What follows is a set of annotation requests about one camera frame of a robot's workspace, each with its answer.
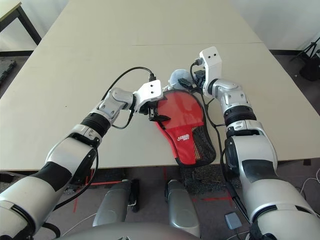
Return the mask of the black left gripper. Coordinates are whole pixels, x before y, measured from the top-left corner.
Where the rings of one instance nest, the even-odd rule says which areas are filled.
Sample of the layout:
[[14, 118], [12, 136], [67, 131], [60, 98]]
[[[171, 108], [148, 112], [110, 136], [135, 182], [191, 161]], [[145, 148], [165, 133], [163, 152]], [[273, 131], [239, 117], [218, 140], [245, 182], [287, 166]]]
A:
[[167, 101], [166, 96], [159, 96], [156, 101], [148, 101], [142, 106], [142, 113], [148, 115], [148, 120], [152, 122], [166, 122], [171, 118], [165, 115], [159, 115], [157, 112], [158, 101]]

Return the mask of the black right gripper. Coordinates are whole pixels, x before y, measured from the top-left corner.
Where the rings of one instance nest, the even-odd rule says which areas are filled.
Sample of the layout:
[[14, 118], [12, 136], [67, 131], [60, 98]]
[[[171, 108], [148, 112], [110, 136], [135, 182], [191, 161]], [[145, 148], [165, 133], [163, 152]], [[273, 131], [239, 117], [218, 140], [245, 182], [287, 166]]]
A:
[[178, 83], [183, 88], [192, 88], [191, 91], [203, 91], [203, 86], [206, 81], [206, 72], [204, 70], [197, 70], [194, 72], [194, 75], [192, 75], [192, 81], [189, 81], [186, 78], [179, 78]]

